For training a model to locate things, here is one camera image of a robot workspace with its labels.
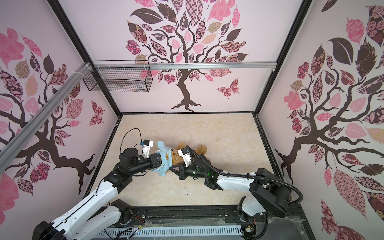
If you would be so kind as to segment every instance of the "leaf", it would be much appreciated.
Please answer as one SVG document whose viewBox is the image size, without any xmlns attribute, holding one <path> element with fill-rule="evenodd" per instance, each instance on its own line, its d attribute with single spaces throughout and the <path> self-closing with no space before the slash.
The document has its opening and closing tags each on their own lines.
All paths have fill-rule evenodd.
<svg viewBox="0 0 384 240">
<path fill-rule="evenodd" d="M 27 78 L 29 76 L 29 66 L 26 60 L 16 64 L 15 72 L 19 78 Z"/>
<path fill-rule="evenodd" d="M 162 33 L 154 33 L 154 34 L 151 34 L 151 36 L 153 36 L 154 38 L 156 38 L 159 41 L 162 41 L 166 38 L 165 35 Z"/>
<path fill-rule="evenodd" d="M 336 61 L 351 65 L 353 60 L 353 48 L 351 43 L 345 38 L 332 38 L 333 57 Z"/>
<path fill-rule="evenodd" d="M 362 164 L 355 156 L 352 154 L 345 154 L 341 157 L 341 159 L 347 163 L 354 164 L 354 165 L 364 165 Z"/>
<path fill-rule="evenodd" d="M 7 112 L 13 108 L 13 103 L 6 98 L 0 98 L 0 110 Z"/>
<path fill-rule="evenodd" d="M 210 75 L 206 75 L 205 78 L 208 80 L 208 81 L 213 81 L 214 79 L 210 76 Z"/>
<path fill-rule="evenodd" d="M 325 71 L 325 83 L 328 85 L 333 85 L 336 83 L 335 77 L 328 71 Z"/>
<path fill-rule="evenodd" d="M 350 110 L 352 110 L 352 112 L 354 112 L 354 113 L 360 112 L 362 110 L 362 108 L 365 106 L 366 100 L 367 100 L 367 98 L 364 97 L 364 98 L 358 98 L 358 99 L 352 101 L 349 104 Z"/>
<path fill-rule="evenodd" d="M 356 63 L 356 69 L 360 76 L 365 77 L 373 68 L 376 63 L 375 48 L 372 47 L 365 38 L 364 43 L 360 46 L 358 51 L 358 59 Z"/>
<path fill-rule="evenodd" d="M 363 187 L 369 188 L 375 191 L 384 191 L 384 187 L 376 180 L 370 177 L 355 177 L 356 181 Z"/>
<path fill-rule="evenodd" d="M 39 104 L 35 98 L 30 98 L 25 102 L 24 109 L 29 113 L 37 113 L 39 111 Z"/>
<path fill-rule="evenodd" d="M 367 217 L 365 213 L 365 200 L 363 193 L 353 178 L 345 172 L 336 169 L 333 182 L 344 200 L 354 209 L 359 211 L 364 217 Z"/>
<path fill-rule="evenodd" d="M 213 42 L 216 38 L 216 33 L 211 33 L 210 35 L 206 36 L 202 41 L 201 43 L 203 44 L 210 44 L 211 42 Z"/>
<path fill-rule="evenodd" d="M 176 30 L 176 28 L 171 25 L 162 26 L 161 28 L 164 29 L 164 31 L 167 33 L 173 33 Z"/>
<path fill-rule="evenodd" d="M 239 35 L 241 29 L 235 29 L 235 30 L 232 30 L 230 33 L 228 33 L 227 35 L 227 41 L 233 41 L 237 38 L 237 36 Z"/>
<path fill-rule="evenodd" d="M 212 76 L 219 78 L 232 72 L 228 68 L 213 68 L 209 70 L 209 73 Z"/>
<path fill-rule="evenodd" d="M 229 42 L 220 45 L 225 51 L 231 53 L 231 52 L 238 52 L 241 47 L 245 46 L 246 42 L 243 41 L 242 43 L 239 44 L 239 42 Z"/>
<path fill-rule="evenodd" d="M 229 21 L 229 23 L 226 23 L 226 24 L 224 24 L 224 25 L 221 27 L 220 34 L 221 34 L 222 36 L 224 36 L 224 34 L 227 33 L 230 24 L 231 24 L 231 21 Z"/>
<path fill-rule="evenodd" d="M 214 33 L 214 32 L 216 32 L 219 28 L 220 28 L 220 26 L 221 26 L 221 22 L 214 22 L 214 23 L 211 23 L 210 25 L 209 25 L 209 27 L 208 27 L 208 31 L 210 32 L 210 33 Z"/>
<path fill-rule="evenodd" d="M 73 120 L 73 121 L 70 121 L 68 125 L 71 127 L 76 127 L 77 125 L 79 125 L 79 123 L 80 123 L 79 121 Z"/>
<path fill-rule="evenodd" d="M 296 80 L 291 84 L 291 88 L 294 91 L 299 91 L 303 87 L 303 82 L 301 80 Z"/>
<path fill-rule="evenodd" d="M 19 171 L 17 171 L 17 173 L 13 177 L 13 179 L 15 179 L 17 177 L 23 177 L 26 173 L 27 173 L 27 168 L 26 168 L 26 166 L 24 166 L 24 167 L 20 168 Z"/>
<path fill-rule="evenodd" d="M 363 121 L 371 124 L 383 124 L 384 123 L 384 107 L 376 108 L 370 112 Z"/>
<path fill-rule="evenodd" d="M 25 84 L 25 88 L 26 88 L 26 94 L 28 97 L 31 97 L 37 93 L 37 82 L 34 75 L 31 75 L 28 78 Z"/>
<path fill-rule="evenodd" d="M 60 145 L 60 146 L 65 146 L 65 144 L 64 144 L 64 142 L 63 142 L 63 140 L 62 140 L 62 138 L 59 137 L 59 136 L 57 136 L 57 135 L 55 135 L 55 142 L 56 142 L 56 144 L 58 144 L 58 145 Z"/>
<path fill-rule="evenodd" d="M 52 59 L 49 54 L 44 58 L 43 66 L 48 75 L 54 72 L 55 66 L 53 65 Z"/>
<path fill-rule="evenodd" d="M 84 100 L 84 98 L 73 99 L 71 101 L 71 103 L 68 105 L 67 111 L 66 111 L 67 118 L 75 119 L 80 115 L 81 110 L 83 109 L 83 100 Z"/>
<path fill-rule="evenodd" d="M 41 73 L 40 64 L 37 61 L 36 57 L 31 53 L 31 58 L 29 59 L 29 64 L 31 67 L 38 73 Z"/>
<path fill-rule="evenodd" d="M 33 196 L 33 185 L 30 181 L 25 179 L 19 179 L 17 181 L 17 186 L 20 188 L 21 191 L 28 192 Z"/>
<path fill-rule="evenodd" d="M 376 92 L 381 88 L 384 83 L 384 74 L 371 78 L 370 80 L 364 82 L 358 89 L 358 93 L 362 94 L 371 94 Z"/>
<path fill-rule="evenodd" d="M 384 143 L 384 129 L 382 128 L 365 128 L 373 140 Z"/>
<path fill-rule="evenodd" d="M 205 22 L 202 20 L 196 30 L 196 41 L 203 38 L 205 34 Z"/>
<path fill-rule="evenodd" d="M 133 15 L 138 16 L 141 20 L 149 24 L 155 24 L 163 21 L 158 13 L 149 8 L 137 9 L 131 14 L 131 16 Z"/>
<path fill-rule="evenodd" d="M 289 115 L 288 118 L 291 118 L 293 119 L 294 117 L 296 117 L 296 115 L 299 113 L 299 110 L 294 110 L 293 112 L 291 112 L 291 114 Z"/>
<path fill-rule="evenodd" d="M 327 183 L 327 186 L 331 185 L 332 181 L 332 174 L 331 174 L 331 169 L 327 168 L 324 172 L 324 180 Z"/>
<path fill-rule="evenodd" d="M 384 171 L 384 166 L 380 164 L 368 164 L 360 168 L 359 170 L 369 176 L 376 176 Z"/>
<path fill-rule="evenodd" d="M 344 128 L 343 127 L 333 127 L 328 132 L 328 137 L 337 136 Z"/>
<path fill-rule="evenodd" d="M 313 103 L 316 104 L 323 94 L 323 81 L 321 80 L 321 73 L 315 81 L 312 89 Z"/>
<path fill-rule="evenodd" d="M 157 43 L 157 42 L 153 41 L 152 39 L 149 39 L 149 40 L 150 40 L 152 47 L 155 50 L 155 52 L 157 52 L 160 55 L 167 56 L 167 52 L 166 52 L 165 48 L 163 46 L 161 46 L 160 43 Z"/>
<path fill-rule="evenodd" d="M 37 155 L 39 156 L 39 158 L 43 161 L 46 161 L 46 162 L 51 162 L 50 159 L 49 159 L 49 153 L 45 150 L 40 150 L 37 152 Z"/>
<path fill-rule="evenodd" d="M 349 72 L 341 70 L 341 82 L 344 85 L 353 85 L 356 83 L 355 79 L 353 78 L 352 74 Z"/>
<path fill-rule="evenodd" d="M 351 138 L 365 137 L 367 135 L 364 129 L 354 122 L 351 122 L 347 125 L 345 134 Z"/>
<path fill-rule="evenodd" d="M 337 2 L 337 0 L 328 0 L 324 7 L 322 8 L 322 12 L 325 12 L 326 10 L 330 9 L 335 3 Z"/>
</svg>

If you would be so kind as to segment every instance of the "black wire basket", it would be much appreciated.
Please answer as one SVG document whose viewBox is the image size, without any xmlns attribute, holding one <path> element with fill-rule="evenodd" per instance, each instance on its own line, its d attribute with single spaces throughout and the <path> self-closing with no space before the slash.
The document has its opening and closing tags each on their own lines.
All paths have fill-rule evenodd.
<svg viewBox="0 0 384 240">
<path fill-rule="evenodd" d="M 149 92 L 153 80 L 149 62 L 142 60 L 139 63 L 147 64 L 140 67 L 96 67 L 83 81 L 90 91 Z"/>
</svg>

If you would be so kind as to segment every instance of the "pink leaf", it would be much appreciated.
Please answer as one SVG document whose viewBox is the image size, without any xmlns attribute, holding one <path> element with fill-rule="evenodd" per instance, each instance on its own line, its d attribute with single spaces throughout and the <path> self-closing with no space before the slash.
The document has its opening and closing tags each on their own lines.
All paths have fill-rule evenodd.
<svg viewBox="0 0 384 240">
<path fill-rule="evenodd" d="M 345 129 L 345 134 L 351 138 L 359 138 L 367 135 L 364 129 L 354 122 L 351 122 L 347 125 L 347 128 Z"/>
<path fill-rule="evenodd" d="M 4 134 L 8 131 L 8 123 L 0 121 L 0 134 Z"/>
<path fill-rule="evenodd" d="M 367 100 L 367 98 L 365 98 L 365 97 L 364 98 L 358 98 L 358 99 L 354 100 L 353 102 L 351 102 L 351 104 L 349 105 L 349 108 L 354 113 L 360 112 L 362 110 L 362 108 L 365 106 L 366 100 Z"/>
<path fill-rule="evenodd" d="M 192 40 L 192 36 L 189 31 L 186 31 L 186 33 L 184 34 L 184 41 L 189 42 L 190 40 Z"/>
<path fill-rule="evenodd" d="M 79 121 L 73 120 L 73 121 L 70 121 L 68 125 L 71 127 L 76 127 L 77 125 L 79 125 L 79 123 L 80 123 Z"/>
<path fill-rule="evenodd" d="M 213 81 L 214 79 L 210 76 L 210 75 L 206 75 L 205 78 L 208 80 L 208 81 Z"/>
<path fill-rule="evenodd" d="M 332 116 L 332 114 L 330 114 L 330 113 L 321 113 L 316 118 L 317 118 L 317 120 L 324 122 L 324 121 L 328 120 L 331 116 Z"/>
<path fill-rule="evenodd" d="M 331 184 L 332 174 L 331 174 L 331 169 L 330 168 L 327 168 L 327 170 L 325 170 L 325 172 L 324 172 L 324 180 L 325 180 L 325 182 L 327 183 L 328 186 Z"/>
<path fill-rule="evenodd" d="M 0 110 L 1 111 L 9 111 L 13 108 L 13 103 L 5 98 L 0 98 Z"/>
<path fill-rule="evenodd" d="M 193 50 L 195 51 L 195 53 L 199 54 L 201 53 L 201 51 L 203 51 L 203 47 L 203 44 L 197 44 L 193 47 Z"/>
<path fill-rule="evenodd" d="M 172 47 L 178 49 L 180 48 L 180 43 L 176 39 L 172 39 Z"/>
<path fill-rule="evenodd" d="M 39 104 L 35 98 L 30 98 L 26 101 L 24 109 L 29 113 L 37 113 L 39 111 Z"/>
<path fill-rule="evenodd" d="M 333 97 L 329 100 L 329 104 L 330 104 L 332 107 L 337 108 L 337 107 L 340 105 L 340 100 L 341 100 L 341 95 L 340 95 L 340 93 L 336 93 L 336 94 L 333 95 Z"/>
</svg>

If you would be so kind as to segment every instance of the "table surface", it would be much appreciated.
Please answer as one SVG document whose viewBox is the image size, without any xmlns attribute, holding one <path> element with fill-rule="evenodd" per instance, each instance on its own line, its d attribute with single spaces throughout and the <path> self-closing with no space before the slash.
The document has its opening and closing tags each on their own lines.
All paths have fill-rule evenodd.
<svg viewBox="0 0 384 240">
<path fill-rule="evenodd" d="M 143 140 L 154 141 L 150 154 L 158 150 L 157 141 L 163 141 L 171 148 L 184 141 L 192 148 L 205 145 L 205 156 L 216 168 L 247 173 L 263 167 L 273 172 L 252 113 L 124 115 L 93 189 L 119 161 L 121 139 L 135 127 L 140 129 Z M 132 130 L 122 143 L 122 151 L 138 142 L 139 132 Z M 133 177 L 133 181 L 111 202 L 122 199 L 132 206 L 226 205 L 238 204 L 242 196 L 251 195 L 239 190 L 212 190 L 204 185 L 203 179 L 179 180 L 171 171 L 166 174 L 160 177 L 158 173 L 148 171 L 143 177 Z"/>
</svg>

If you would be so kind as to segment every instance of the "pink butterfly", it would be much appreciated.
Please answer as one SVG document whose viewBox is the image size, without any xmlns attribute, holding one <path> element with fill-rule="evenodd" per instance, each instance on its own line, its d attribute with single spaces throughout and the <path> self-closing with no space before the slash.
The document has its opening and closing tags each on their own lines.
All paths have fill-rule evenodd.
<svg viewBox="0 0 384 240">
<path fill-rule="evenodd" d="M 92 100 L 92 108 L 93 108 L 93 111 L 95 112 L 95 115 L 91 118 L 91 121 L 89 122 L 90 126 L 95 125 L 96 123 L 97 124 L 102 123 L 103 119 L 101 118 L 100 115 L 102 115 L 103 111 L 105 111 L 101 107 L 98 107 L 93 100 Z"/>
<path fill-rule="evenodd" d="M 229 96 L 232 93 L 239 93 L 239 88 L 238 88 L 238 78 L 236 78 L 232 83 L 229 88 L 218 88 L 217 90 L 221 93 L 224 93 L 224 96 L 226 96 L 229 99 Z"/>
</svg>

